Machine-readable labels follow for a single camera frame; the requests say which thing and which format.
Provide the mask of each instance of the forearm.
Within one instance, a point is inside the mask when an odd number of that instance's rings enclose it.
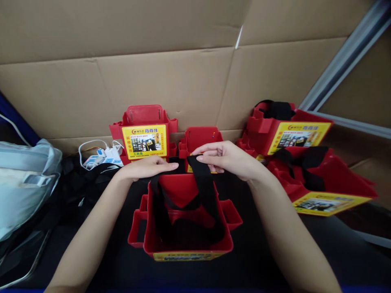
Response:
[[[249,181],[270,250],[293,289],[341,292],[319,246],[299,218],[275,177]]]
[[[96,273],[132,181],[114,176],[66,249],[51,288],[85,291]]]

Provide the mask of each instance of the tool caddy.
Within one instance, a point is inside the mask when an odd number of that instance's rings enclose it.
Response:
[[[332,125],[293,103],[265,100],[254,107],[238,146],[261,161],[284,147],[319,145]]]
[[[301,214],[331,216],[378,197],[372,182],[353,173],[325,146],[281,149],[267,168]]]
[[[179,143],[179,158],[185,160],[185,170],[187,173],[193,173],[193,170],[187,162],[187,157],[198,147],[211,143],[221,142],[223,137],[217,127],[189,127],[185,131],[185,138]]]
[[[178,132],[178,120],[168,119],[160,105],[130,106],[122,121],[110,125],[113,139],[122,139],[124,148],[120,158],[124,165],[151,155],[166,161],[176,155],[175,143],[169,134]]]
[[[231,200],[219,201],[209,167],[189,156],[194,174],[157,175],[134,212],[128,243],[156,261],[212,260],[233,249],[243,223]],[[139,226],[147,220],[143,242]]]

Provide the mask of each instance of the hand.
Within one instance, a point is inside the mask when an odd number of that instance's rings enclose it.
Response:
[[[230,141],[213,142],[196,148],[193,155],[202,153],[197,160],[208,164],[212,172],[222,173],[225,170],[237,175],[240,179],[268,180],[275,177],[266,167],[241,150]]]
[[[125,165],[118,171],[118,176],[123,179],[137,181],[140,178],[152,177],[156,174],[177,169],[178,163],[167,163],[159,156],[151,156]]]

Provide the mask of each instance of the red plastic tool caddy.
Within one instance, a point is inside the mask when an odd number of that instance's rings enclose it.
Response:
[[[110,125],[113,139],[122,139],[124,149],[120,156],[124,165],[151,155],[168,161],[176,155],[175,143],[169,134],[178,132],[178,120],[168,119],[160,105],[130,106],[122,121]]]
[[[159,178],[159,183],[170,199],[180,207],[185,206],[198,194],[197,183],[193,174],[162,175]],[[217,209],[224,226],[225,236],[220,242],[212,244],[208,250],[178,251],[162,243],[155,227],[153,214],[154,194],[151,189],[151,183],[148,185],[148,194],[143,195],[141,199],[140,209],[134,211],[128,243],[135,248],[144,248],[145,252],[156,261],[212,260],[232,251],[233,242],[230,231],[241,225],[243,221],[232,201],[219,201],[216,186],[214,186],[214,189]],[[179,218],[185,218],[205,227],[213,225],[203,207],[191,211],[167,209],[172,224]],[[137,241],[141,220],[147,220],[144,242]]]
[[[286,150],[296,159],[308,148],[292,146]],[[311,191],[304,186],[301,167],[293,166],[295,179],[287,164],[279,159],[273,158],[267,168],[280,181],[298,213],[331,216],[378,197],[372,188],[373,183],[353,173],[332,149],[318,167],[308,169],[323,179],[325,192]]]
[[[210,143],[221,142],[223,137],[217,127],[189,127],[185,131],[185,138],[179,143],[179,158],[185,160],[185,170],[187,173],[192,173],[187,156],[198,147]]]
[[[314,147],[320,144],[333,121],[296,109],[290,103],[295,115],[291,121],[264,118],[261,110],[267,110],[267,103],[259,103],[247,122],[247,131],[240,141],[242,147],[263,157],[273,155],[277,150],[290,147]]]

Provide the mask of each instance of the person's right hand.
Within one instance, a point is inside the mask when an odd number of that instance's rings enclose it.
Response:
[[[194,150],[193,155],[203,153],[197,160],[208,164],[212,172],[222,173],[225,170],[247,181],[275,179],[266,167],[248,153],[230,141],[204,144]]]

